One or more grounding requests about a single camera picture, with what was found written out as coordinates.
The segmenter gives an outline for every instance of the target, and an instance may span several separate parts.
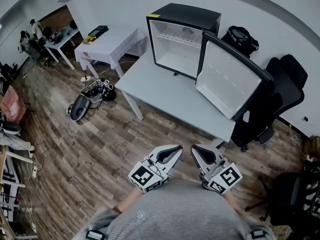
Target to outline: gray sleeve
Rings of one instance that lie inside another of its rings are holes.
[[[100,209],[93,215],[89,222],[78,231],[72,240],[86,239],[86,234],[90,230],[98,230],[106,234],[108,226],[117,216],[118,214],[113,210],[106,208]]]
[[[271,228],[266,225],[259,224],[254,218],[252,217],[242,217],[242,219],[246,222],[249,226],[251,233],[254,234],[255,232],[263,232],[264,237],[260,238],[261,240],[277,240],[275,234],[272,232]],[[249,234],[246,238],[247,240],[252,239],[252,235]]]

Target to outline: mini fridge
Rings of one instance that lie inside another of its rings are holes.
[[[204,30],[196,89],[228,119],[237,121],[273,77],[241,52]]]
[[[146,17],[154,63],[191,79],[197,78],[203,30],[218,35],[221,14],[170,3]]]

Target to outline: white plug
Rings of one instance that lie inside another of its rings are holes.
[[[35,179],[36,178],[36,176],[37,176],[37,167],[36,166],[34,166],[33,167],[33,171],[32,171],[32,177]]]
[[[81,77],[81,82],[87,82],[87,81],[90,81],[91,79],[92,79],[93,77],[91,77],[91,76],[84,76],[84,77]]]
[[[37,233],[37,229],[36,229],[36,225],[34,223],[32,223],[32,230],[34,231],[34,233]]]

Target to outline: wooden floor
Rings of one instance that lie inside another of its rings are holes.
[[[213,139],[144,103],[139,103],[144,115],[144,120],[139,121],[120,91],[115,101],[103,103],[88,120],[71,122],[66,109],[84,87],[80,82],[84,72],[75,62],[72,48],[67,49],[66,55],[75,70],[61,57],[59,64],[54,62],[50,67],[27,61],[14,83],[19,95],[34,110],[27,112],[21,123],[22,137],[34,145],[44,141],[37,146],[34,158],[38,168],[44,161],[43,169],[36,179],[25,180],[32,199],[32,218],[43,240],[69,240],[98,208],[116,205],[133,188],[127,177],[129,171],[156,146],[181,144],[184,151],[171,175],[198,181],[199,170],[190,155],[190,147],[196,143],[208,144]],[[126,71],[131,64],[121,66]],[[95,68],[99,73],[108,65]],[[101,76],[113,83],[119,79],[111,69]],[[224,145],[224,155],[236,163],[243,175],[243,180],[233,189],[243,208],[265,196],[258,176],[274,179],[281,173],[298,172],[302,168],[302,156],[299,148],[292,145],[288,127],[279,121],[274,127],[275,134],[267,144],[252,142],[246,153],[232,142]],[[49,150],[43,160],[45,145]],[[22,179],[28,176],[25,163],[19,162],[18,170]],[[22,193],[31,206],[26,192]],[[252,215],[259,218],[263,212],[264,208],[258,208]],[[274,230],[281,238],[281,230]]]

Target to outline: gray shirt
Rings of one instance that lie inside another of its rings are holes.
[[[239,217],[218,193],[186,180],[144,194],[120,215],[97,212],[73,239],[85,239],[88,230],[99,230],[109,240],[246,240],[252,232],[276,239],[268,227]]]

